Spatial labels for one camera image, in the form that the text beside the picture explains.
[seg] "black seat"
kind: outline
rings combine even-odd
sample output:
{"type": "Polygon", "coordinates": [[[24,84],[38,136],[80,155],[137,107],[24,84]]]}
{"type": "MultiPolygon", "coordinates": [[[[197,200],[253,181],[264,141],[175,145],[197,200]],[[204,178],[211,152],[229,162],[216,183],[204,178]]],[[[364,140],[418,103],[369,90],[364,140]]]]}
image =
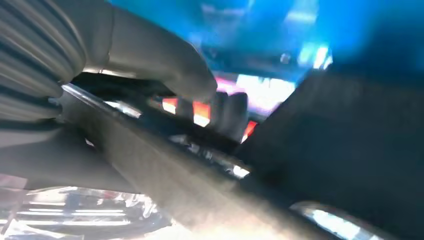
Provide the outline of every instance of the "black seat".
{"type": "Polygon", "coordinates": [[[216,92],[215,96],[210,101],[209,127],[216,129],[222,124],[224,104],[227,100],[228,94],[226,92],[216,92]]]}
{"type": "Polygon", "coordinates": [[[193,102],[186,100],[182,97],[178,97],[175,107],[175,115],[188,119],[193,122],[194,120],[194,109],[193,102]]]}
{"type": "Polygon", "coordinates": [[[312,72],[237,149],[298,201],[424,239],[424,89],[312,72]]]}
{"type": "Polygon", "coordinates": [[[241,142],[248,125],[248,95],[236,93],[223,103],[216,131],[236,142],[241,142]]]}

